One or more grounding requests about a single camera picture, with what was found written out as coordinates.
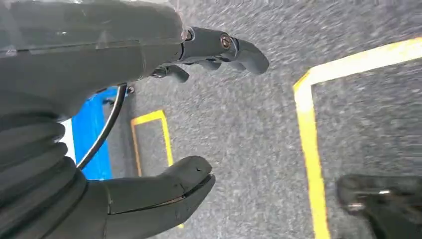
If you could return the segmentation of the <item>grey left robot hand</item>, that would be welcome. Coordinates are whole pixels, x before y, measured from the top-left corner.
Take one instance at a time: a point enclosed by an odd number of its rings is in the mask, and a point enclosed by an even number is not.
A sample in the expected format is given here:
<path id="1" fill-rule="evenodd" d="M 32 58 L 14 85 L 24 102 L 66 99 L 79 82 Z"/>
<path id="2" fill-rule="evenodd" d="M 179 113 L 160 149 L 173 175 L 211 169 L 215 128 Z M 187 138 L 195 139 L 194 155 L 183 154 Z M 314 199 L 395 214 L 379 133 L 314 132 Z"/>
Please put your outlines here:
<path id="1" fill-rule="evenodd" d="M 186 27 L 168 3 L 3 0 L 0 3 L 0 236 L 146 239 L 184 223 L 212 189 L 200 156 L 154 177 L 88 180 L 66 156 L 62 121 L 101 90 L 189 75 L 182 64 L 228 63 L 263 74 L 266 56 L 223 31 Z"/>

